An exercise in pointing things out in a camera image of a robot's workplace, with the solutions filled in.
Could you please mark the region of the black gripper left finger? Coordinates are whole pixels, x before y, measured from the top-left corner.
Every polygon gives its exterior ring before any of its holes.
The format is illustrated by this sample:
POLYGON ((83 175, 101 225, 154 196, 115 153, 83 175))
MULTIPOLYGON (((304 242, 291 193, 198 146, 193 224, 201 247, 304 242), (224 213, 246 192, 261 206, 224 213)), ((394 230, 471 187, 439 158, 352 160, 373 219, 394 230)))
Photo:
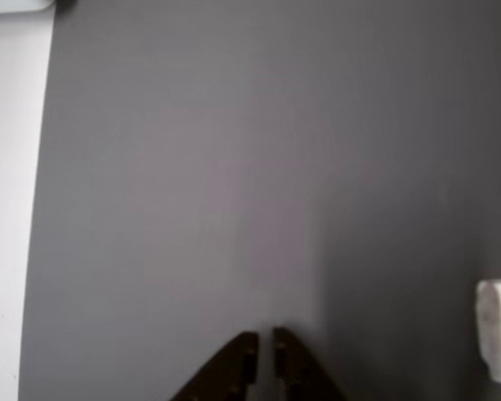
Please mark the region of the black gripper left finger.
POLYGON ((208 360, 171 400, 246 400, 257 380, 260 335, 242 332, 208 360))

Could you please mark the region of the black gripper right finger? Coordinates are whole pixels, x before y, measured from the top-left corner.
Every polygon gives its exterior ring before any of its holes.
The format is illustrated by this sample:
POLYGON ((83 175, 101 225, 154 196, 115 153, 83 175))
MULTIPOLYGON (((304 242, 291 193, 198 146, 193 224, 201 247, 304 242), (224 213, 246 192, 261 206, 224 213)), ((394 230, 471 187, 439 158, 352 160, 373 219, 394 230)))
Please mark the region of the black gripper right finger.
POLYGON ((285 327, 275 327, 273 348, 275 376, 284 386, 282 400, 347 400, 294 332, 285 327))

